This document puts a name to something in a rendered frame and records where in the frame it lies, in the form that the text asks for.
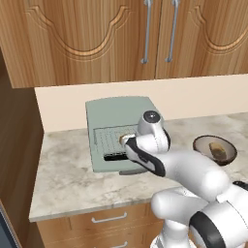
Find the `grey-green toaster oven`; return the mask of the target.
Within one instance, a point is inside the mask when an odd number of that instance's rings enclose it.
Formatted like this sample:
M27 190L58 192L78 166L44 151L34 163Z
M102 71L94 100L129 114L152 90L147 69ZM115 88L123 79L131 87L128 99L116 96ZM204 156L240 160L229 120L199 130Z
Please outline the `grey-green toaster oven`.
M152 101L144 96L121 96L88 101L85 103L89 147L94 172L114 172L137 174L146 172L139 164L131 162L125 153L103 156L97 151L94 130L97 128L139 125L146 111L151 119L162 121L161 113Z

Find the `dark brown bowl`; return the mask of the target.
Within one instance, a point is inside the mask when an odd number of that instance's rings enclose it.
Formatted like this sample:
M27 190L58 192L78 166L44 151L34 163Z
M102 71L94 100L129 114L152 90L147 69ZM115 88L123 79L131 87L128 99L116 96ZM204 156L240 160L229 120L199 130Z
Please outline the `dark brown bowl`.
M227 152L226 160L220 161L213 158L208 146L211 142L218 142L224 147ZM213 135L203 135L195 138L193 141L193 149L210 158L221 167L230 164L237 156L237 149L230 141Z

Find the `brown bread slice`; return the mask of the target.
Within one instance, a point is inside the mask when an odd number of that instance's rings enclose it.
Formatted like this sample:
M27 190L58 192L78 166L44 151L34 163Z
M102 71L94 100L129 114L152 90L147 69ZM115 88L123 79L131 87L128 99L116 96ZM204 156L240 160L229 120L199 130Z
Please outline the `brown bread slice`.
M208 146L214 159L220 161L227 159L227 152L220 143L211 142Z

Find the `wooden drawer front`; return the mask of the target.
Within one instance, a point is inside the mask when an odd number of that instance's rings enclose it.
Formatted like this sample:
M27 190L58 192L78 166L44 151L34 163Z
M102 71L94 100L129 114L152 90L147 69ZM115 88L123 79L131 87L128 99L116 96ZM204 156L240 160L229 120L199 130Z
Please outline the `wooden drawer front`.
M121 220L93 224L91 218L105 219L109 217L120 216L124 212L128 213L128 216ZM140 203L135 205L128 205L113 209L106 209L91 213L84 213L70 217L70 225L73 231L84 231L84 232L96 232L104 229L123 229L125 227L134 227L141 224L149 224L159 222L152 211L150 203Z
M125 248L149 248L152 240L159 234L161 223L131 227L115 232L89 235L70 240L57 241L45 245L45 248L110 248L128 241Z

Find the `wide wooden cupboard door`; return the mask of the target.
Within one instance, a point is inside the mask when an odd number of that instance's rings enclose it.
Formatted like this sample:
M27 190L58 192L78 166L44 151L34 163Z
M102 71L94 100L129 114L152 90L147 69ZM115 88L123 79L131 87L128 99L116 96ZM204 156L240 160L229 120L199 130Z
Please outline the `wide wooden cupboard door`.
M153 79L162 0L0 0L0 48L13 88Z

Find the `tall wooden side panel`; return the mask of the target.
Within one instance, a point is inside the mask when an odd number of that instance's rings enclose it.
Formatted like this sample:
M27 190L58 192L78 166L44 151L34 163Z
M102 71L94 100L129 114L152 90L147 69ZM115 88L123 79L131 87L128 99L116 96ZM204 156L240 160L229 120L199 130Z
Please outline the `tall wooden side panel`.
M0 248L45 248L29 221L44 129L33 89L13 89L0 50Z

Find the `dark blue-grey appliance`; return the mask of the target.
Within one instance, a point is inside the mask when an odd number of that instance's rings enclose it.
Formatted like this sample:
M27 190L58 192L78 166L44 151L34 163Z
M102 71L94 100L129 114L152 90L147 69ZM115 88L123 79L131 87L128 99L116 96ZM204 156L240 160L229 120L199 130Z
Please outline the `dark blue-grey appliance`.
M0 201L0 248L22 248L7 211Z

